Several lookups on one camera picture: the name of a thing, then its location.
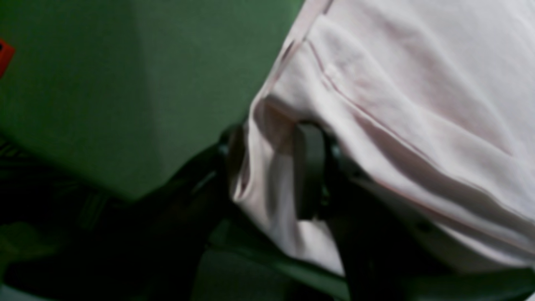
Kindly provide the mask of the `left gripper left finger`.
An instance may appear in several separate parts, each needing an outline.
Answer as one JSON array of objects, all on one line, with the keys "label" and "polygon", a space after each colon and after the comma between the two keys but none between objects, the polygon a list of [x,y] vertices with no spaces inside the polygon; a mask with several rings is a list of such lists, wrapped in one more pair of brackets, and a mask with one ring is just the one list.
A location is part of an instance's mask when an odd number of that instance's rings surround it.
[{"label": "left gripper left finger", "polygon": [[105,212],[96,230],[45,230],[55,249],[9,265],[4,284],[53,301],[187,301],[245,150],[243,126],[229,127],[168,183]]}]

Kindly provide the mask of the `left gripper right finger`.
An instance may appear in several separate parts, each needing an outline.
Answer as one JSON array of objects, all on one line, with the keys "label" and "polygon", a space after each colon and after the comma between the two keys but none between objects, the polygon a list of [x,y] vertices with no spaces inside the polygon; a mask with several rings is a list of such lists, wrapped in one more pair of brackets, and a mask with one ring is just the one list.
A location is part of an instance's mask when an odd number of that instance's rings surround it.
[{"label": "left gripper right finger", "polygon": [[293,127],[298,220],[327,224],[352,301],[525,301],[534,272],[491,265],[377,185],[312,122]]}]

